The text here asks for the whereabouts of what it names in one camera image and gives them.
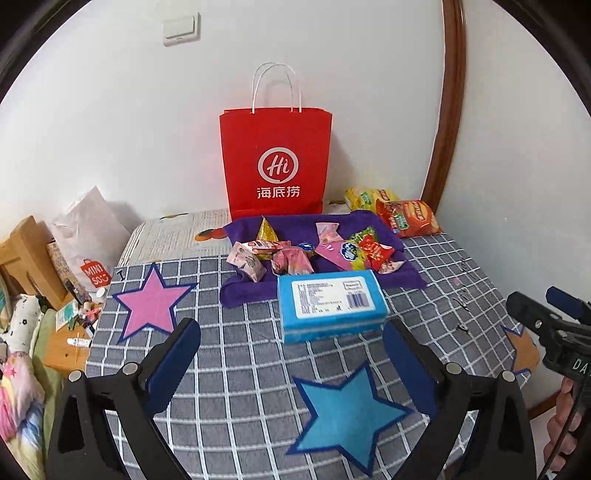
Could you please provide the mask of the person's right hand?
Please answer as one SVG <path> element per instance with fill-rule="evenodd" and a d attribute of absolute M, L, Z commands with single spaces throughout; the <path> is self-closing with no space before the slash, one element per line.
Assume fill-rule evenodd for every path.
<path fill-rule="evenodd" d="M 547 424 L 549 441 L 545 445 L 543 450 L 543 456 L 545 461 L 547 461 L 551 456 L 551 453 L 559 440 L 562 429 L 564 428 L 564 425 L 567 422 L 570 410 L 574 405 L 574 399 L 572 396 L 573 386 L 574 382 L 571 379 L 567 377 L 563 378 L 560 393 L 556 399 L 556 412 L 550 418 Z M 572 433 L 579 427 L 581 420 L 581 414 L 576 413 L 569 426 L 569 431 L 565 434 L 562 440 L 560 451 L 554 457 L 550 465 L 550 471 L 561 471 L 562 468 L 566 465 L 567 456 L 571 455 L 575 451 L 577 447 L 577 440 L 573 437 Z"/>

